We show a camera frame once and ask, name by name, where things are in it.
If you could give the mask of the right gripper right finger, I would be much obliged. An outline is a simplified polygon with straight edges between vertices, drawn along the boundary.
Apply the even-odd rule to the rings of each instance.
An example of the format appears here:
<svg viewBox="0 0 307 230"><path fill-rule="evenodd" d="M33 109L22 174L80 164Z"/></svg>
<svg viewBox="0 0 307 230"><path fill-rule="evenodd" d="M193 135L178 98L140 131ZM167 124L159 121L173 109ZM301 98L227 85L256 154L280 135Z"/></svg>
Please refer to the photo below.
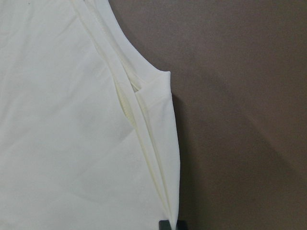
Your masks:
<svg viewBox="0 0 307 230"><path fill-rule="evenodd" d="M180 212L177 220L177 230L187 230L187 214L185 212Z"/></svg>

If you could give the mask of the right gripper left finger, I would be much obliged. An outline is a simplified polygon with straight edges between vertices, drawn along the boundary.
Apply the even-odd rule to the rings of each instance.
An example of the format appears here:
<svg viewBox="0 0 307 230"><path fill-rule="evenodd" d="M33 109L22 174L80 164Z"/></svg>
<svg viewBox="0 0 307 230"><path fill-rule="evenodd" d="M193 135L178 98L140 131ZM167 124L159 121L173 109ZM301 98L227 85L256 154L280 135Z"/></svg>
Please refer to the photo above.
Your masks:
<svg viewBox="0 0 307 230"><path fill-rule="evenodd" d="M171 230L171 223L170 223L170 214L168 213L165 218L159 220L159 230Z"/></svg>

